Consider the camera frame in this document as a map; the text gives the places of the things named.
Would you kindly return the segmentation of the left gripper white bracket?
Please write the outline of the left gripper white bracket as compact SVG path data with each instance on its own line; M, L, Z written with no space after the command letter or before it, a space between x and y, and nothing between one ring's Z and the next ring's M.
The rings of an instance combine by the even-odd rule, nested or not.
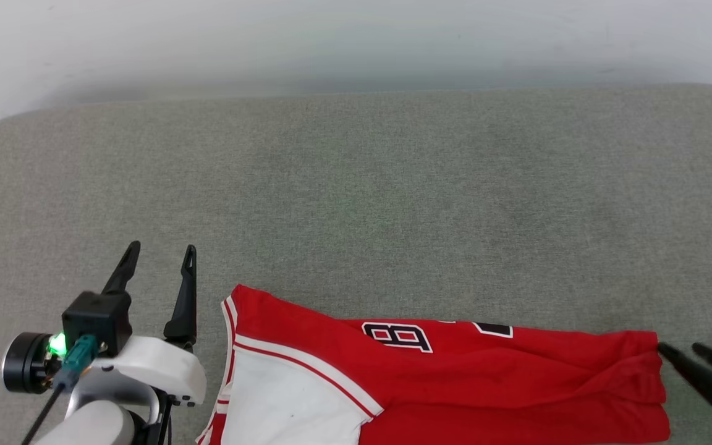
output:
M133 240L122 254L103 295L126 292L135 275L141 242ZM197 255L187 246L181 266L182 282L171 318L164 325L164 340L131 336L116 357L98 357L72 389L69 406L82 407L98 400L121 405L158 407L161 395L170 404L203 403L205 369L192 352L197 341ZM2 359L2 382L10 392L42 394L53 388L54 375L69 350L63 333L20 333Z

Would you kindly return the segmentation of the red and white basketball jersey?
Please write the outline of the red and white basketball jersey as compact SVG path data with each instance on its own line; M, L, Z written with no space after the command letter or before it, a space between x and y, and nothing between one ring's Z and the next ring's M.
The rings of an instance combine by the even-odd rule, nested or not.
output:
M612 445L670 438L658 337L322 315L237 286L196 445Z

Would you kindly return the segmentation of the grey fabric sofa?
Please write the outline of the grey fabric sofa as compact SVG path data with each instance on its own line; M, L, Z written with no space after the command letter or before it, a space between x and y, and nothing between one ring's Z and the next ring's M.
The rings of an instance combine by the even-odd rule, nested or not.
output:
M0 119L0 366L142 243L136 334L197 248L203 430L236 284L343 318L712 346L712 85L121 102ZM0 374L0 445L45 402Z

